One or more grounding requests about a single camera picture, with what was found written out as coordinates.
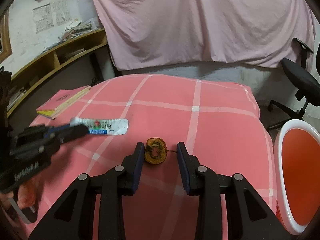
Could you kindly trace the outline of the person left hand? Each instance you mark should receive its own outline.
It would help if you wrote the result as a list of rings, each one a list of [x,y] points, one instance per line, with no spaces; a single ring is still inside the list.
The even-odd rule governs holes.
[[[12,207],[9,198],[14,197],[17,197],[17,205],[21,210],[32,206],[35,207],[35,209],[38,209],[41,193],[41,180],[42,176],[38,174],[21,184],[17,193],[14,193],[13,191],[1,193],[1,208],[4,213],[9,215],[9,210]]]

